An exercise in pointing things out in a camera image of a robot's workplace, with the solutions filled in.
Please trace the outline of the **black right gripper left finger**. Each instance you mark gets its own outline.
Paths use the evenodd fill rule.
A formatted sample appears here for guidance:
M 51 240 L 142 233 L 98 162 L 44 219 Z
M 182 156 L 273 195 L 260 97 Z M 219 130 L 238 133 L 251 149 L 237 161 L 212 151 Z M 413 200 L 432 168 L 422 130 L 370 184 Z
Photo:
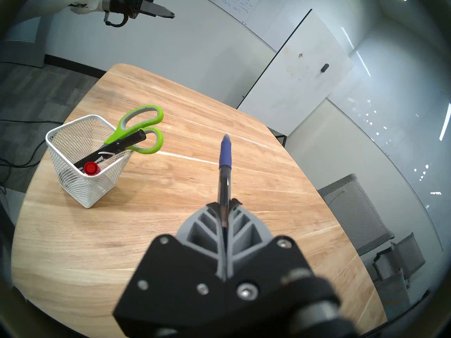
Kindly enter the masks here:
M 219 204 L 207 204 L 152 240 L 113 311 L 126 337 L 174 334 L 223 311 L 223 234 Z

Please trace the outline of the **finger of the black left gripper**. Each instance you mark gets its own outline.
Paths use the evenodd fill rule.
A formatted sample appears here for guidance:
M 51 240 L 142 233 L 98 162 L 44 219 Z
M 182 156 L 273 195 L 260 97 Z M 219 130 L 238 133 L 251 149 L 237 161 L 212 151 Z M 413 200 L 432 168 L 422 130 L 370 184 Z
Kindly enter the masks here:
M 152 17 L 170 18 L 173 19 L 175 14 L 165 8 L 164 6 L 158 5 L 153 2 L 153 0 L 142 0 L 140 6 L 140 13 Z

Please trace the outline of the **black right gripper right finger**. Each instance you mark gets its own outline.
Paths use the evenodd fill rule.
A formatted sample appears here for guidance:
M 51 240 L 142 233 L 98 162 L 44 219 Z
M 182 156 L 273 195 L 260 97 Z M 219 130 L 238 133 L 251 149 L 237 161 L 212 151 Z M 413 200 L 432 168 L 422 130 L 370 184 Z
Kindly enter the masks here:
M 225 233 L 228 337 L 357 337 L 292 238 L 273 236 L 235 198 Z

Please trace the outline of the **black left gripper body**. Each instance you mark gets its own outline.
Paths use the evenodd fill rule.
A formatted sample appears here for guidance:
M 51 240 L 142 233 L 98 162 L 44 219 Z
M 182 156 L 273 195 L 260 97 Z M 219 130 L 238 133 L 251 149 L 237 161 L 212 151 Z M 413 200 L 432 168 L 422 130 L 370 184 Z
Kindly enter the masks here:
M 135 19 L 143 0 L 102 0 L 102 11 L 123 14 L 127 18 Z

